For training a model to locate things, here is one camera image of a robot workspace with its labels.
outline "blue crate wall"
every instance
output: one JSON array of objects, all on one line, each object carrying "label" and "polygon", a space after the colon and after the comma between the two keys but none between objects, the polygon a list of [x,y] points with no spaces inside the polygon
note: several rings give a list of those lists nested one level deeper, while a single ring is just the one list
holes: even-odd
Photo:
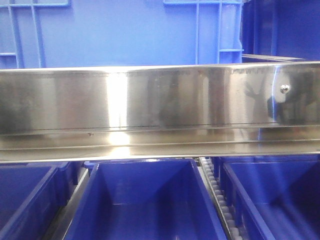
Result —
[{"label": "blue crate wall", "polygon": [[320,60],[319,12],[319,0],[246,2],[244,53]]},{"label": "blue crate wall", "polygon": [[0,69],[241,62],[242,0],[0,0]]}]

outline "blue plastic crate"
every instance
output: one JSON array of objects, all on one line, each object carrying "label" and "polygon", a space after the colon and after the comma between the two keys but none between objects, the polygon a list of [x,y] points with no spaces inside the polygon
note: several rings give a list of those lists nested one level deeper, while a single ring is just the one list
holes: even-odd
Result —
[{"label": "blue plastic crate", "polygon": [[39,240],[59,209],[55,167],[0,166],[0,240]]},{"label": "blue plastic crate", "polygon": [[241,0],[0,0],[0,69],[239,63],[241,13]]},{"label": "blue plastic crate", "polygon": [[320,162],[226,163],[232,213],[250,240],[320,238]]},{"label": "blue plastic crate", "polygon": [[226,240],[191,159],[94,167],[66,240]]},{"label": "blue plastic crate", "polygon": [[40,163],[29,163],[29,166],[42,167],[42,166],[53,166],[58,169],[56,172],[55,186],[56,186],[56,197],[60,206],[65,206],[68,200],[71,198],[76,185],[78,184],[78,173],[81,169],[83,161],[70,162],[70,161],[58,161],[58,162],[40,162]]},{"label": "blue plastic crate", "polygon": [[319,0],[247,1],[244,53],[320,60],[319,12]]}]

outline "metal ledge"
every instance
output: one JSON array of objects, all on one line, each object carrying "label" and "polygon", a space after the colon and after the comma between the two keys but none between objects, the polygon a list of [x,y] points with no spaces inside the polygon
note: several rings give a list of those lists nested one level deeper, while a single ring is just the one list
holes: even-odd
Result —
[{"label": "metal ledge", "polygon": [[0,162],[320,151],[320,62],[0,70]]}]

